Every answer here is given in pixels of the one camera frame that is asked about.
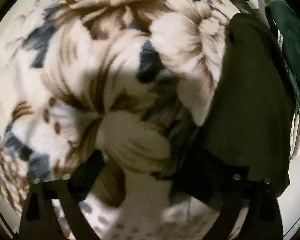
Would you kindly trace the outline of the small black garment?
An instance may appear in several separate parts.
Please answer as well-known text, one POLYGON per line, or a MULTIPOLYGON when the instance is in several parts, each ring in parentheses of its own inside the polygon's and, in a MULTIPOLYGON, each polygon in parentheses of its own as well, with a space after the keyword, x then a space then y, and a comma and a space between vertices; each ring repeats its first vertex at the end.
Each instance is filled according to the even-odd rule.
POLYGON ((153 174, 172 183, 170 204, 281 196, 289 185, 295 98, 270 30, 236 14, 223 32, 221 60, 212 47, 219 31, 206 21, 172 12, 150 32, 158 98, 142 118, 170 142, 168 166, 153 174))

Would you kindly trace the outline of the dark green fleece garment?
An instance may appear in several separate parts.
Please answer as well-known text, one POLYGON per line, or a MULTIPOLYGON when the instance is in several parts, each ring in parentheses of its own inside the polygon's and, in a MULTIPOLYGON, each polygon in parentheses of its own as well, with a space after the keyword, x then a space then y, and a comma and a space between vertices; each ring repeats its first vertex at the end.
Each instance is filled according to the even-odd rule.
POLYGON ((271 2, 267 12, 270 13, 269 23, 275 23, 282 35, 282 53, 292 74, 292 82, 300 104, 300 19, 284 1, 271 2))

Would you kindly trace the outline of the floral fleece bed blanket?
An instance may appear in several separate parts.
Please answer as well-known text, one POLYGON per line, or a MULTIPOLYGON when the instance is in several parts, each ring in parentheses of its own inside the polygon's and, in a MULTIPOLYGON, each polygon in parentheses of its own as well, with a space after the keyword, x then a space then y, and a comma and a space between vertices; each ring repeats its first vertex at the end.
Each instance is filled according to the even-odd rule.
POLYGON ((79 207, 101 239, 202 239, 219 212, 169 195, 222 70, 230 0, 18 0, 0 23, 0 196, 105 167, 79 207))

